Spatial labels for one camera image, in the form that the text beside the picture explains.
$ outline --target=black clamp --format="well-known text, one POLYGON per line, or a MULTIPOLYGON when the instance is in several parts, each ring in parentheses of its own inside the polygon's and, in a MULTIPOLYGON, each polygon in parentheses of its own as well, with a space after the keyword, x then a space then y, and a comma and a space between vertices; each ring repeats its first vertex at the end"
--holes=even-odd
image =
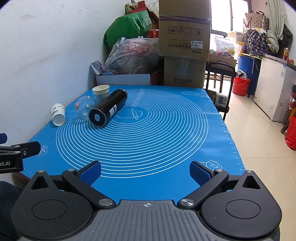
POLYGON ((197 211, 213 232, 235 240, 259 240, 275 235, 281 209, 254 171, 232 176, 194 161, 190 164, 190 175, 201 187, 177 205, 197 211))
POLYGON ((116 205, 91 187, 100 175, 98 161, 79 171, 68 169, 62 175, 37 171, 12 209, 15 229, 33 240, 60 240, 79 232, 97 210, 116 205))
POLYGON ((38 155, 40 150, 41 146, 37 141, 13 146, 0 146, 0 174, 23 171, 22 160, 38 155))

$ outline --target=white paper cup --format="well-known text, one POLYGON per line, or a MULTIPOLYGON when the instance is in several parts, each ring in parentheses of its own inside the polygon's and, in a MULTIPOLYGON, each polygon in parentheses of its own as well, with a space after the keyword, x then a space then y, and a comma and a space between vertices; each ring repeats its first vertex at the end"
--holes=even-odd
POLYGON ((109 85, 99 85, 92 88, 97 103, 99 103, 109 95, 109 88, 109 85))
POLYGON ((56 126, 61 126, 62 124, 65 123, 65 107, 60 104, 60 103, 56 103, 54 104, 50 110, 49 113, 52 117, 52 122, 56 125, 56 126))

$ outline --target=white wall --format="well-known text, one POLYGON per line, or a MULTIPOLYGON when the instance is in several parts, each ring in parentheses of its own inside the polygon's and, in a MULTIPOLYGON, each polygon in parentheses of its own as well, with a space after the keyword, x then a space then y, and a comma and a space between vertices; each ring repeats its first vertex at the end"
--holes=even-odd
MULTIPOLYGON (((293 38, 296 38, 296 11, 290 7, 289 4, 284 2, 284 13, 287 15, 285 16, 285 24, 287 25, 288 29, 292 32, 293 38)), ((289 58, 296 61, 296 41, 293 41, 291 46, 289 46, 289 58)))
POLYGON ((0 10, 0 133, 28 141, 94 85, 89 64, 104 61, 103 37, 127 0, 11 0, 0 10))
POLYGON ((252 10, 254 12, 262 11, 268 16, 267 6, 265 5, 266 0, 251 0, 252 10))

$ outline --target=blue barrel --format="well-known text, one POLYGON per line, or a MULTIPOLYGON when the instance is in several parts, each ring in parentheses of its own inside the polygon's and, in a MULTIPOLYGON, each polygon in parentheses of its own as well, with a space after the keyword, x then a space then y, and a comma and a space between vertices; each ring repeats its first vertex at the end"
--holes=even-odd
POLYGON ((238 61, 238 70, 244 71, 248 78, 251 80, 251 83, 249 84, 247 94, 254 95, 257 88, 259 73, 260 73, 260 67, 261 67, 261 60, 255 58, 254 67, 253 67, 253 57, 242 55, 239 58, 238 61))

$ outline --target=handle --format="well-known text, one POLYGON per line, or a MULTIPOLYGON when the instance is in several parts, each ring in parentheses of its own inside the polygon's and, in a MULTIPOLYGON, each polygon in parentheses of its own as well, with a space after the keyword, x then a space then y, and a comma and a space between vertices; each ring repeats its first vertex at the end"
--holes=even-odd
POLYGON ((252 17, 250 17, 250 20, 249 20, 249 22, 248 22, 247 25, 246 25, 246 23, 244 22, 244 25, 246 26, 246 28, 248 28, 248 27, 250 26, 250 24, 251 24, 251 20, 252 20, 252 17))
POLYGON ((230 66, 230 65, 228 65, 228 64, 219 63, 219 62, 209 62, 208 66, 211 67, 212 64, 216 64, 216 65, 220 65, 220 66, 228 67, 228 68, 232 69, 233 72, 235 72, 235 68, 232 67, 232 66, 230 66))
MULTIPOLYGON (((246 81, 245 83, 241 84, 241 85, 244 85, 246 84, 248 81, 246 81)), ((233 85, 236 85, 235 83, 233 83, 233 85)), ((240 86, 240 85, 236 85, 236 86, 240 86)))

